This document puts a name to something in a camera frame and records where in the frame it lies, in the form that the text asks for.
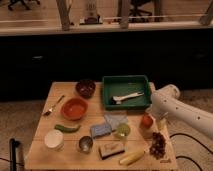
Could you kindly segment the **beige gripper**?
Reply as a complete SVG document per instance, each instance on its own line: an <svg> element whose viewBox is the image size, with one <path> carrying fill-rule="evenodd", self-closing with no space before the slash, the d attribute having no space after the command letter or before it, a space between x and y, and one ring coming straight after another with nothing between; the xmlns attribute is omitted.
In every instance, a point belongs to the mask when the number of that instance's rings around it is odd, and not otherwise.
<svg viewBox="0 0 213 171"><path fill-rule="evenodd" d="M164 126L166 125L166 114L152 115L152 118L154 119L158 130L159 131L163 130Z"/></svg>

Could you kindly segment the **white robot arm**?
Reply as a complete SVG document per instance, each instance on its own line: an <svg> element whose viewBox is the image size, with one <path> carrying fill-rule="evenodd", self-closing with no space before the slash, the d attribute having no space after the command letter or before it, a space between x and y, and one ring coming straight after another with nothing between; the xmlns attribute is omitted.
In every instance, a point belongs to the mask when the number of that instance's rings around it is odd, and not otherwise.
<svg viewBox="0 0 213 171"><path fill-rule="evenodd" d="M151 94L153 115L162 119L171 114L213 139L213 113L179 101L180 90L173 84L166 85Z"/></svg>

